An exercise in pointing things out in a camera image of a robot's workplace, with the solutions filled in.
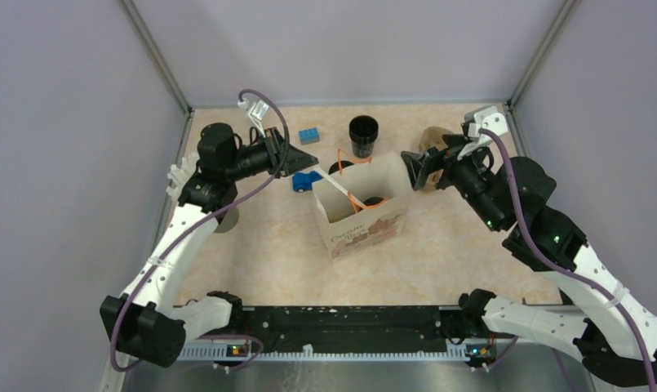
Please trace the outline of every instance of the beige tabletop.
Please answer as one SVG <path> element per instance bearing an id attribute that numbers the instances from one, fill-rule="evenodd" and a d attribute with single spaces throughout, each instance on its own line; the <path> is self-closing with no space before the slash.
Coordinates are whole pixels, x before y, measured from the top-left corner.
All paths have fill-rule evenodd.
<path id="1" fill-rule="evenodd" d="M 321 161 L 335 162 L 337 148 L 351 150 L 349 121 L 368 114 L 380 125 L 374 155 L 416 151 L 426 127 L 460 133 L 472 105 L 368 105 L 281 108 L 291 142 Z M 230 124 L 248 143 L 250 126 L 240 109 L 199 109 L 186 151 L 196 150 L 208 124 Z M 265 127 L 280 123 L 274 114 Z M 321 141 L 300 146 L 297 132 L 316 127 Z M 510 135 L 504 137 L 515 154 Z M 237 183 L 244 195 L 263 182 Z M 221 290 L 245 305 L 451 305 L 463 292 L 483 288 L 531 304 L 559 303 L 558 290 L 501 247 L 508 233 L 491 233 L 453 189 L 416 192 L 401 236 L 333 260 L 313 218 L 314 197 L 292 191 L 291 178 L 273 181 L 239 207 L 237 225 L 210 236 L 179 294 L 179 303 Z"/>

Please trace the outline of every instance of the blue block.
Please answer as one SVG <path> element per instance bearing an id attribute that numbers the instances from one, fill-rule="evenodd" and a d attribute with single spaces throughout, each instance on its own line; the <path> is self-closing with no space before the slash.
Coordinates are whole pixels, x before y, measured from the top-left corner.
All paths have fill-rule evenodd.
<path id="1" fill-rule="evenodd" d="M 310 143 L 316 143 L 317 141 L 319 141 L 318 129 L 309 128 L 300 131 L 300 144 L 308 145 Z"/>
<path id="2" fill-rule="evenodd" d="M 315 171 L 310 171 L 309 173 L 295 173 L 292 176 L 292 190 L 295 192 L 304 192 L 307 190 L 312 190 L 312 185 L 314 182 L 320 180 L 321 175 Z"/>

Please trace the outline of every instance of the gray wall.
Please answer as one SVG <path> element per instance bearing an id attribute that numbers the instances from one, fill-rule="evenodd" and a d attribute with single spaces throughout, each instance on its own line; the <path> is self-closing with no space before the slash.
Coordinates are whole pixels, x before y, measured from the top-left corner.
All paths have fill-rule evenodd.
<path id="1" fill-rule="evenodd" d="M 562 0 L 135 0 L 189 102 L 501 101 Z"/>
<path id="2" fill-rule="evenodd" d="M 118 2 L 0 2 L 0 390 L 93 390 L 184 118 Z"/>
<path id="3" fill-rule="evenodd" d="M 657 1 L 582 2 L 518 110 L 551 205 L 657 313 Z"/>

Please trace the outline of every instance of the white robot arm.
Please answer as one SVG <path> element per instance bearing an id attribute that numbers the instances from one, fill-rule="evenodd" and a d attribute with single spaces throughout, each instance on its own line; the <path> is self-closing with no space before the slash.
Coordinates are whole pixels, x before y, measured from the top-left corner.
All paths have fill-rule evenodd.
<path id="1" fill-rule="evenodd" d="M 557 285 L 584 315 L 553 314 L 483 290 L 461 297 L 464 313 L 471 319 L 480 319 L 491 332 L 525 337 L 560 350 L 614 385 L 647 384 L 643 362 L 647 357 L 657 381 L 657 316 L 636 301 L 607 270 L 570 218 L 546 206 L 556 181 L 529 158 L 506 155 L 504 166 L 497 173 L 485 166 L 484 160 L 493 158 L 487 146 L 508 132 L 508 124 L 496 107 L 466 114 L 462 126 L 464 136 L 443 136 L 448 145 L 443 151 L 402 153 L 414 189 L 421 188 L 428 174 L 443 169 L 437 187 L 456 187 L 489 230 L 512 229 L 503 246 Z M 507 170 L 506 163 L 512 165 L 512 171 Z M 511 197 L 514 187 L 517 200 Z M 526 243 L 521 225 L 516 225 L 516 212 L 520 209 L 532 243 L 546 261 L 536 256 Z M 596 289 L 595 283 L 604 290 Z M 633 327 L 622 314 L 624 310 Z M 644 350 L 634 330 L 642 336 Z"/>
<path id="2" fill-rule="evenodd" d="M 271 177 L 266 185 L 275 176 L 289 176 L 318 163 L 314 156 L 290 145 L 284 120 L 283 127 L 284 138 L 271 128 L 259 131 L 258 139 L 248 146 L 237 144 L 238 136 L 228 124 L 218 122 L 203 128 L 198 157 L 184 160 L 182 171 L 170 174 L 178 188 L 168 193 L 178 207 L 169 228 L 120 297 L 107 296 L 100 307 L 113 352 L 167 367 L 186 341 L 228 324 L 233 308 L 230 301 L 235 297 L 226 293 L 209 293 L 182 307 L 174 306 L 174 301 L 194 257 L 218 227 L 223 212 L 264 186 L 235 202 L 237 180 L 268 172 Z M 113 367 L 126 370 L 114 359 Z"/>

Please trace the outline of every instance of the white paper bag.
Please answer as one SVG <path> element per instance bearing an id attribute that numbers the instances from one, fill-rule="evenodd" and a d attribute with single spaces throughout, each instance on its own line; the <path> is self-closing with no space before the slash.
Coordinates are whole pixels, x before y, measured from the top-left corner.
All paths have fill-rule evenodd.
<path id="1" fill-rule="evenodd" d="M 346 167 L 342 174 L 331 177 L 361 202 L 372 197 L 386 200 L 355 213 L 350 200 L 330 182 L 313 184 L 316 222 L 332 257 L 346 256 L 400 234 L 414 192 L 405 164 L 396 153 Z"/>

